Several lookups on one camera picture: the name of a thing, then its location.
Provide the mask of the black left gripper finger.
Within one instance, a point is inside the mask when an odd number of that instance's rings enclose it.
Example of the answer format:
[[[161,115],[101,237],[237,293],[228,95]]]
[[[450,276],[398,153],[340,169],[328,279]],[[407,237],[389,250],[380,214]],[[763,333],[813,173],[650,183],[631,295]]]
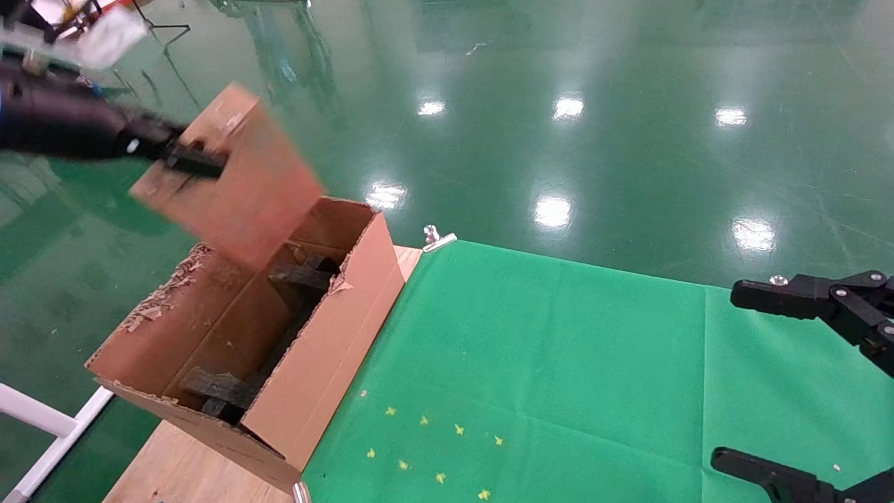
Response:
[[[201,141],[194,145],[183,145],[179,141],[170,140],[161,147],[161,161],[167,169],[199,178],[219,179],[228,160],[227,153],[207,152]]]

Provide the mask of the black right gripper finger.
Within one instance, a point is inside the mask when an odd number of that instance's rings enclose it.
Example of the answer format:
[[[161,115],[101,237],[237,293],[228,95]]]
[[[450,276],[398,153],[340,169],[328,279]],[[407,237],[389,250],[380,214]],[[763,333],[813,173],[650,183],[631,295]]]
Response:
[[[713,449],[711,465],[718,472],[760,486],[772,502],[893,501],[893,469],[847,489],[836,489],[811,472],[730,448]]]
[[[731,303],[793,319],[820,319],[893,376],[893,278],[881,271],[839,279],[795,275],[782,282],[740,280],[732,287]]]

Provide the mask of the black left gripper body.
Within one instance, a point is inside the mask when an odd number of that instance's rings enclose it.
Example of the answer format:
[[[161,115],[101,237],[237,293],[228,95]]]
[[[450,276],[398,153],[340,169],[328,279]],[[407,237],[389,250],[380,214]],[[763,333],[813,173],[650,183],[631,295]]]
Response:
[[[2,64],[3,152],[105,161],[157,160],[181,137],[182,125],[141,108],[109,102],[92,88]]]

